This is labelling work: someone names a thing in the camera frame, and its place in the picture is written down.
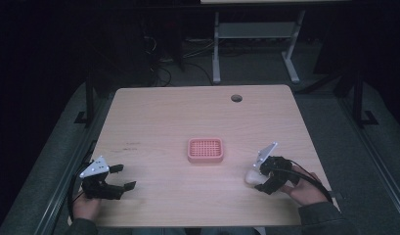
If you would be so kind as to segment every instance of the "black cable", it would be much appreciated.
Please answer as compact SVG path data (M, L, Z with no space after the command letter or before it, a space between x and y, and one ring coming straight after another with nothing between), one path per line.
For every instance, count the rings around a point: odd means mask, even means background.
M204 39L202 41L192 41L192 40L185 39L184 42L195 44L195 45L199 45L199 46L203 46L203 45L209 44L209 42L212 42L212 39Z
M297 171L294 171L294 170L281 169L281 168L271 168L271 167L270 167L269 169L271 169L271 170L273 170L273 171L282 171L282 172L290 173L290 174L293 174L293 175L296 175L296 176L300 177L301 179L304 179L304 180L308 181L308 182L311 183L313 186L315 186L316 188L318 188L318 189L321 191L321 193L323 193L323 194L325 195L325 197L327 198L327 200L328 200L330 203L333 203L333 200L332 200L332 197L331 197L329 191L328 191L328 190L324 187L324 185L323 185L321 182L319 182L318 180L314 180L314 179L312 179L311 177L309 177L309 176L307 176L307 175L304 175L304 174L302 174L302 173L299 173L299 172L297 172Z
M84 155L83 159L81 159L80 166L78 167L77 171L71 176L70 183L68 185L67 189L67 210L68 210L68 215L71 219L71 222L74 220L74 215L72 213L72 204L74 201L78 198L75 198L74 200L72 199L72 193L74 191L74 185L75 185L75 180L77 178L78 173L84 168L90 165L90 163L86 163L86 160L92 156L94 146L96 145L96 140L93 140L92 143L89 146L89 149L87 150L87 153Z
M81 195L83 195L83 193L84 191L81 191L81 193L79 193L72 202L74 203Z
M318 180L317 178L315 178L315 176L313 176L311 173L309 173L309 172L308 172L305 168L303 168L300 164L298 164L297 162L292 161L292 160L289 160L289 162L291 162L291 163L293 163L293 164L299 166L299 168L303 169L303 171L305 171L310 177L312 177L314 180L316 180L316 181L319 182L319 180Z
M169 85L171 83L171 80L172 80L171 72L169 70L167 70L167 69L162 68L162 67L158 67L158 69L165 71L169 75L168 81L166 81L166 83L164 85L162 85L162 87L165 87L165 86Z
M239 57L247 54L248 52L246 51L245 47L241 44L242 43L239 43L237 40L231 42L228 41L227 43L225 43L224 46L230 46L231 51L229 52L223 52L223 49L225 49L225 47L221 45L221 51L219 52L220 57Z
M209 83L211 84L211 86L214 85L214 83L212 82L212 79L211 79L211 77L209 76L208 72L206 72L206 70L205 70L203 67L198 66L198 65L196 65L196 64L188 63L188 62L184 62L183 64L189 65L189 66L193 66L193 67L197 67L198 69L202 70L202 71L205 73L206 77L208 78L208 81L209 81Z

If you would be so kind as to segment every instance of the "wooden table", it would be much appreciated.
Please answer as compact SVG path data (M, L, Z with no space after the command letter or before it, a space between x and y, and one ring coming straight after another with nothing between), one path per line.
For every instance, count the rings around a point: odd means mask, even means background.
M241 95L236 103L231 97ZM191 164L188 141L219 137L220 164ZM117 91L93 158L124 164L111 184L137 181L120 201L103 201L98 226L297 225L298 205L244 183L257 151L279 142L275 156L322 169L290 89L285 85L129 88Z

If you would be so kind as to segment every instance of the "person's hand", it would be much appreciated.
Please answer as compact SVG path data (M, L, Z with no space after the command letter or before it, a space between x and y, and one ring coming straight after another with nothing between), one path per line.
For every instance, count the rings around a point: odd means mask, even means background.
M74 218L84 218L93 221L99 214L101 203L102 199L88 199L82 193L72 206Z
M310 175L308 175L303 169L295 165L292 167L292 170L310 177ZM321 181L315 173L310 174L315 177L319 182ZM318 188L302 178L300 178L299 182L296 185L293 184L293 186L294 187L284 185L280 190L288 194L301 206L307 206L328 201L325 195Z

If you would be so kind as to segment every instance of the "sleeve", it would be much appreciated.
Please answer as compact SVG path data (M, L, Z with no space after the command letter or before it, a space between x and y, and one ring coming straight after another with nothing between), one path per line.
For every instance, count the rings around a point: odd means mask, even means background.
M93 221L77 218L69 227L66 235L97 235L98 230Z
M328 202L299 208L302 235L355 235L358 229Z

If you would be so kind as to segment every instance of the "red basket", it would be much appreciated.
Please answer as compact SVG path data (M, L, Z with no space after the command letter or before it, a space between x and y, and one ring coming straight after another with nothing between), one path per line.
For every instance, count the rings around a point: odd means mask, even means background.
M223 142L219 138L193 138L188 143L188 161L215 164L223 161Z

